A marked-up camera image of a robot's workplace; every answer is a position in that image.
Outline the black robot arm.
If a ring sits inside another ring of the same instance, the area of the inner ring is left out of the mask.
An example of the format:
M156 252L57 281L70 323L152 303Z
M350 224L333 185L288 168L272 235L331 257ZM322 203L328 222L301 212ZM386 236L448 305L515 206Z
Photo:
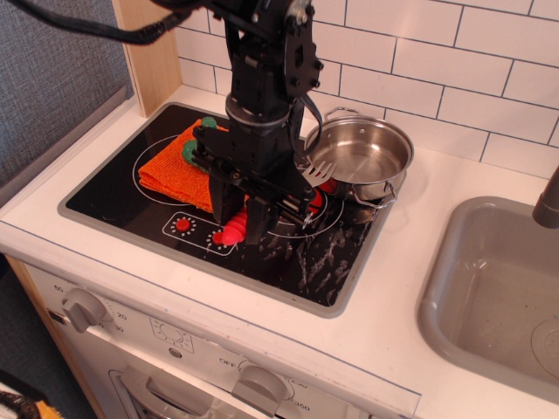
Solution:
M282 217L302 226L315 193L295 166L308 93L319 85L322 62L312 38L308 1L161 1L188 15L204 7L224 20L231 61L225 102L229 127L198 128L196 164L210 176L216 221L247 211L245 241L257 244Z

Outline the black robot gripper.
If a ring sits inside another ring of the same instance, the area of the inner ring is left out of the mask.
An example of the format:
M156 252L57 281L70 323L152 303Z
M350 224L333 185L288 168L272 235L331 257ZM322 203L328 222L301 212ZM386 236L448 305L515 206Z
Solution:
M279 216L309 217L314 192L294 164L302 116L314 103L305 94L294 103L279 102L269 114L252 113L228 96L225 110L227 132L199 127L194 131L194 160L209 173L213 215L225 225L247 201L245 242L257 244L273 230Z

